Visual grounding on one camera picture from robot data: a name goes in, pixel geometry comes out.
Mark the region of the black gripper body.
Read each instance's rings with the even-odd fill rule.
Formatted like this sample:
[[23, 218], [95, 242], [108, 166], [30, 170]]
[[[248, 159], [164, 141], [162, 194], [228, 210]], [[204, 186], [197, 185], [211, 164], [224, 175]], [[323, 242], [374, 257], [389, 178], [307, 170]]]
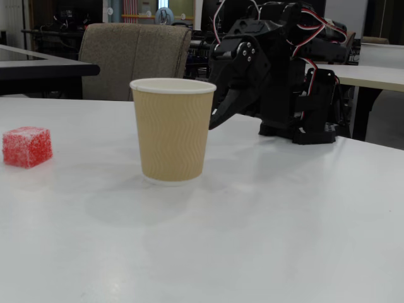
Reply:
[[242, 34], [226, 35], [210, 54], [210, 83], [241, 83], [243, 79]]

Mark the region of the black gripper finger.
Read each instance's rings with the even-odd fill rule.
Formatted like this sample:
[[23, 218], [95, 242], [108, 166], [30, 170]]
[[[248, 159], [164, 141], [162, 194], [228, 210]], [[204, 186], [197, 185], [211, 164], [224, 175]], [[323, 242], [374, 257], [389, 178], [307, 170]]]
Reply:
[[270, 83], [270, 62], [254, 37], [243, 38], [243, 79], [228, 83], [229, 91], [218, 109], [211, 108], [209, 129], [215, 129], [236, 114], [245, 114], [258, 102]]
[[215, 90], [213, 96], [213, 109], [218, 109], [221, 102], [227, 96], [227, 93], [229, 91], [229, 85], [226, 81], [218, 81], [215, 85], [217, 89]]

